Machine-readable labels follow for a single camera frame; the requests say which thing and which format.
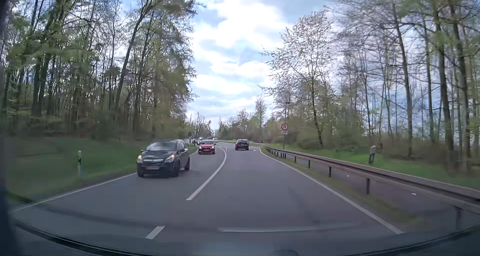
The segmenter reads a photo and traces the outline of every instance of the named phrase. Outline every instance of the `car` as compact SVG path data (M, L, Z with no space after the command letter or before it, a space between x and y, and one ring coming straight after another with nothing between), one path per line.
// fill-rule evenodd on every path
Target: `car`
M213 140L202 140L198 147L198 154L215 154L215 145L216 143Z
M148 173L178 176L190 170L190 156L183 140L160 140L147 146L137 158L137 175Z
M245 139L238 139L237 142L235 143L235 150L239 150L239 149L248 150L248 147L249 147L248 140L245 140Z

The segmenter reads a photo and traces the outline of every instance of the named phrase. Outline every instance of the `sky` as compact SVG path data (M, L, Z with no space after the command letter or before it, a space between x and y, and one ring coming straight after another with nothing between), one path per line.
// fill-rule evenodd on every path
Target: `sky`
M246 109L253 112L262 95L259 86L272 82L261 52L282 45L280 33L312 11L321 10L328 0L197 0L193 19L193 66L197 77L191 88L198 97L189 104L187 118L199 112L218 128L219 117L226 120ZM123 0L125 4L135 0ZM273 98L263 96L269 114Z

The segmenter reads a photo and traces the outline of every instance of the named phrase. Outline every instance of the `red car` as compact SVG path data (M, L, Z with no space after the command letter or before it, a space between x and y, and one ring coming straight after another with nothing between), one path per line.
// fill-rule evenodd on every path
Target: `red car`
M198 154L215 154L215 143L213 140L202 140L198 148Z

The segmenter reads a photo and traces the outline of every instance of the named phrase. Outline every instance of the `grass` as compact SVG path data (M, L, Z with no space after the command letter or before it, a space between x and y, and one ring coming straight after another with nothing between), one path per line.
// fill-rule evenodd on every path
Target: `grass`
M327 175L324 175L322 173L319 173L317 171L314 171L312 169L299 165L295 163L293 160L281 159L280 157L270 154L265 147L261 147L261 151L263 152L263 154L273 157L276 160L283 161L286 164L315 178L316 180L328 185L329 187L333 188L335 191L341 193L345 197L367 208L368 210L376 213L377 215L393 223L394 225L397 225L397 226L401 225L401 228L405 231L420 230L420 229L424 231L427 229L433 229L433 225L431 225L429 222L425 221L421 217L411 215L403 211L397 205L384 201L373 194L367 195L362 192L359 192L357 189L352 188L341 179L338 179L335 177L328 177Z
M41 137L9 139L14 150L8 164L9 192L40 199L133 173L141 141ZM188 146L189 154L197 149ZM81 176L77 153L81 150Z
M283 148L283 144L274 143L268 144L275 148ZM358 164L368 165L368 153L360 152L337 152L331 149L302 149L296 145L285 145L285 149L309 153L322 157L332 158L336 160L354 162ZM449 174L445 167L438 164L427 164L418 161L402 161L389 159L381 154L375 155L375 162L373 167L385 169L398 173L405 173L445 183L450 183L458 186L470 187L480 190L480 178L478 176L467 176L465 174Z

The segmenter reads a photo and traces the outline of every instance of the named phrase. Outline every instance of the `road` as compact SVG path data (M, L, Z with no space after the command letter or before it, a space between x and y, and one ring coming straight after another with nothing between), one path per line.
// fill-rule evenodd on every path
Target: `road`
M132 174L13 212L49 233L150 252L163 242L370 242L391 228L261 154L219 143L176 178ZM141 247L134 246L141 242Z

